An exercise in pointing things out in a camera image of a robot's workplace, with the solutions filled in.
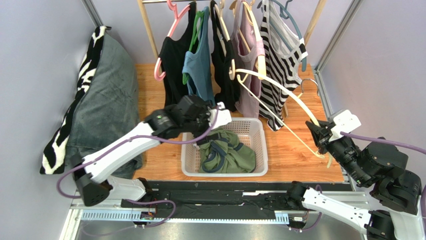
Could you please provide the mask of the green tank top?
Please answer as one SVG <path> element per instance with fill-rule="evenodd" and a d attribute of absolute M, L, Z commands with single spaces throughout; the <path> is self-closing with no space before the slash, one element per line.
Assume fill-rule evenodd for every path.
<path fill-rule="evenodd" d="M 237 134 L 221 127 L 208 135 L 211 133 L 220 133 L 220 139 L 198 145 L 200 173 L 248 174 L 255 171 L 255 151 L 241 142 Z"/>

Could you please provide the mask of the cream wooden hanger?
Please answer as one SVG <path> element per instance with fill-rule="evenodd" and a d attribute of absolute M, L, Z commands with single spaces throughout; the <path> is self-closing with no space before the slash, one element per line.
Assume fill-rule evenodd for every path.
<path fill-rule="evenodd" d="M 305 111 L 313 123 L 318 125 L 318 120 L 302 100 L 279 82 L 266 75 L 260 75 L 256 71 L 238 68 L 235 70 L 235 80 L 244 94 L 258 106 L 255 115 L 266 118 L 266 123 L 272 131 L 275 132 L 281 127 L 287 128 L 314 156 L 321 160 L 326 160 L 326 167 L 330 168 L 333 161 L 332 157 L 320 154 L 317 150 L 311 149 L 284 123 L 282 116 L 284 103 L 288 98 L 292 98 Z"/>

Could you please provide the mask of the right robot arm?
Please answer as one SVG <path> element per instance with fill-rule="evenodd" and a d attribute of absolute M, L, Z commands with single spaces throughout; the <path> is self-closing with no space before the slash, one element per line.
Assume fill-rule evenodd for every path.
<path fill-rule="evenodd" d="M 369 240 L 425 239 L 426 189 L 421 178 L 407 170 L 409 157 L 399 150 L 400 143 L 370 138 L 368 146 L 359 149 L 350 132 L 332 138 L 332 129 L 337 126 L 334 122 L 307 121 L 306 125 L 319 152 L 330 154 L 358 187 L 371 188 L 370 195 L 383 209 L 358 208 L 299 181 L 293 181 L 285 195 L 291 207 L 330 216 Z"/>

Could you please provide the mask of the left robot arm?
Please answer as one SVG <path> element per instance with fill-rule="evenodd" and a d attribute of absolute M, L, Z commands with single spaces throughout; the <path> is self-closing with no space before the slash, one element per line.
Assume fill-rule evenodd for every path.
<path fill-rule="evenodd" d="M 162 143 L 192 144 L 206 131 L 230 123 L 231 113 L 223 102 L 213 104 L 186 95 L 177 104 L 157 109 L 130 132 L 105 148 L 83 158 L 73 157 L 73 179 L 86 207 L 107 199 L 138 201 L 148 192 L 145 180 L 113 176 L 120 167 Z"/>

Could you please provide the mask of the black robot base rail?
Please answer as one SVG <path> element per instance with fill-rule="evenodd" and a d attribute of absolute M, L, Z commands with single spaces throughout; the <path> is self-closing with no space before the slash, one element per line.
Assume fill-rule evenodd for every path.
<path fill-rule="evenodd" d="M 172 220 L 274 220 L 278 211 L 289 214 L 286 224 L 303 228 L 308 210 L 286 196 L 290 182 L 143 181 L 147 193 L 135 200 L 119 197 L 118 207 L 140 210 L 136 224 L 148 217 Z"/>

